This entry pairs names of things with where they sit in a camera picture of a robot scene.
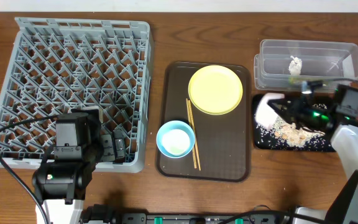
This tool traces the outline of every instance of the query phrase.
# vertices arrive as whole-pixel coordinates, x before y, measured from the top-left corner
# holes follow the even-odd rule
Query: black tray
[[[252,120],[253,120],[253,130],[254,130],[254,144],[259,149],[273,149],[273,150],[288,150],[288,151],[314,151],[314,152],[335,152],[335,150],[331,147],[328,139],[323,143],[322,141],[318,141],[314,143],[315,139],[321,140],[323,137],[313,138],[311,141],[307,142],[304,147],[290,147],[286,142],[281,143],[276,146],[277,140],[273,133],[266,134],[262,137],[261,129],[257,128],[257,123],[255,120],[256,109],[260,100],[262,99],[263,94],[255,95],[252,99]],[[315,103],[324,104],[327,107],[332,105],[332,99],[327,96],[317,96],[315,98]]]
[[[188,123],[186,98],[191,76],[207,63],[175,62],[166,71],[161,125],[172,120]],[[157,170],[167,177],[240,182],[250,173],[251,120],[250,74],[237,65],[223,65],[235,72],[244,90],[241,102],[230,113],[214,116],[201,112],[194,105],[201,171],[194,169],[189,153],[180,159],[171,159],[157,149]]]

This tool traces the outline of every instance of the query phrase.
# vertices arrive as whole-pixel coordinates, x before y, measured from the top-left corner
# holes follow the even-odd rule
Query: green tape
[[[235,224],[244,224],[244,220],[242,218],[238,218],[234,222]]]
[[[161,217],[155,217],[154,218],[154,224],[162,224],[162,218]]]

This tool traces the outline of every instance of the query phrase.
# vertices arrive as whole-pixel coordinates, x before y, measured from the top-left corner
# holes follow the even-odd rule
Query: wooden tabletop
[[[239,213],[264,204],[328,209],[346,183],[336,153],[252,150],[252,170],[243,183],[167,178],[155,168],[164,72],[175,61],[231,63],[253,74],[263,39],[325,40],[358,45],[358,14],[283,13],[0,13],[0,90],[14,38],[14,17],[147,21],[155,41],[145,168],[138,174],[94,173],[85,207],[106,203],[152,213]],[[252,81],[252,94],[257,91]],[[16,170],[31,185],[33,170]],[[0,169],[0,223],[35,223],[35,204]]]

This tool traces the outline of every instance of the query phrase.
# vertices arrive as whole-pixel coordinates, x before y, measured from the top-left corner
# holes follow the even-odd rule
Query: white wall
[[[0,0],[0,11],[358,12],[358,0]]]

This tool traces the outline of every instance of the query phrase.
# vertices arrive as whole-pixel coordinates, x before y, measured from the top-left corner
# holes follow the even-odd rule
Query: wooden stick
[[[190,111],[189,111],[189,101],[186,98],[186,109],[187,109],[187,119],[189,120],[189,124],[190,127],[193,127],[193,125],[191,124],[191,119],[190,119]],[[197,162],[196,162],[196,152],[194,150],[194,146],[192,148],[193,151],[193,163],[194,163],[194,169],[197,169]]]
[[[195,137],[195,139],[196,139],[196,141],[195,141],[195,148],[196,148],[196,156],[197,156],[197,162],[198,162],[198,169],[201,171],[200,156],[199,156],[199,154],[198,154],[198,145],[197,145],[197,137],[196,137],[196,124],[194,123],[193,111],[191,110],[191,101],[190,101],[190,100],[188,100],[188,104],[189,104],[191,124],[192,124],[193,131],[194,131],[194,137]]]

